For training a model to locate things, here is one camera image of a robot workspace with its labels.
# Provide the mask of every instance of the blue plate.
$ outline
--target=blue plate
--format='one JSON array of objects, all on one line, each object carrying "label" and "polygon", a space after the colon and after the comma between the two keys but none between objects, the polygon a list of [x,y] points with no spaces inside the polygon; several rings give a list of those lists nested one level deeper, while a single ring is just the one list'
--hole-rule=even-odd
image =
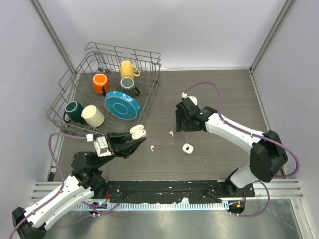
[{"label": "blue plate", "polygon": [[139,103],[122,92],[108,92],[104,102],[107,110],[122,120],[134,120],[142,113]]}]

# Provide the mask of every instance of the mug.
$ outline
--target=mug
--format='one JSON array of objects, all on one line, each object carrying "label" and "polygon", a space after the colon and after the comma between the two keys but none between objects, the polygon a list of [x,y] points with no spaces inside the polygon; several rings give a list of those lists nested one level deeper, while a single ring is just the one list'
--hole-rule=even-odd
[{"label": "mug", "polygon": [[141,72],[130,61],[123,61],[121,63],[121,78],[130,77],[134,80],[135,76],[140,76]]},{"label": "mug", "polygon": [[84,108],[81,116],[92,127],[98,127],[104,122],[104,115],[94,105]]},{"label": "mug", "polygon": [[[84,119],[81,117],[82,111],[83,106],[81,106],[80,103],[78,103],[77,101],[69,102],[64,108],[64,122],[70,123],[71,121],[74,121],[76,123],[86,123]],[[68,115],[70,117],[70,120],[66,121],[65,115]]]},{"label": "mug", "polygon": [[92,82],[94,91],[105,96],[109,90],[108,77],[102,73],[98,73],[93,76]]},{"label": "mug", "polygon": [[124,77],[120,81],[120,92],[123,92],[130,97],[138,96],[140,94],[140,90],[135,86],[134,81],[130,77]]}]

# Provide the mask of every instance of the dish rack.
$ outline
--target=dish rack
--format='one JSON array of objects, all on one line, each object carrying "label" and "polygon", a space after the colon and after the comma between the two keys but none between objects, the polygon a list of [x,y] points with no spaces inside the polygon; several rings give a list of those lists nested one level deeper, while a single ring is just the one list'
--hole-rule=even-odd
[{"label": "dish rack", "polygon": [[[76,69],[70,67],[59,80],[61,91],[47,110],[47,118],[61,131],[79,135],[125,132],[143,124],[160,83],[160,54],[96,42],[89,42],[84,50],[86,55],[79,66]],[[121,62],[125,60],[131,61],[141,72],[134,79],[141,93],[134,99],[140,104],[142,113],[129,121],[113,116],[105,107],[104,96],[97,94],[92,85],[92,77],[96,73],[104,73],[109,79],[109,91],[116,91],[121,80]],[[70,101],[78,101],[83,107],[95,105],[105,116],[104,123],[97,128],[88,124],[66,123],[63,120],[64,107]]]}]

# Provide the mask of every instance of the white wall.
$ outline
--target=white wall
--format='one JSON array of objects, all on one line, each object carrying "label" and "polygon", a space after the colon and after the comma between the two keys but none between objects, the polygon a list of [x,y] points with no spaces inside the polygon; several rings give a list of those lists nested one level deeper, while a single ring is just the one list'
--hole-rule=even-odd
[{"label": "white wall", "polygon": [[66,66],[29,1],[2,0],[0,15],[0,234],[8,238],[11,212],[28,206],[48,172],[56,128],[45,112]]},{"label": "white wall", "polygon": [[[271,128],[300,159],[297,178],[313,225],[319,222],[318,12],[318,1],[296,1],[255,72]],[[287,171],[294,166],[291,159]]]},{"label": "white wall", "polygon": [[40,0],[77,66],[89,41],[169,68],[250,67],[285,0]]}]

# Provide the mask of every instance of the cream ribbed cup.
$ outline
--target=cream ribbed cup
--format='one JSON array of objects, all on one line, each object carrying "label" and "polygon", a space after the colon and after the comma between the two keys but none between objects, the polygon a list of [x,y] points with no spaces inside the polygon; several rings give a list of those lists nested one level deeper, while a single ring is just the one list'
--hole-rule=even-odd
[{"label": "cream ribbed cup", "polygon": [[81,116],[92,127],[100,126],[105,118],[102,112],[94,105],[85,107]]}]

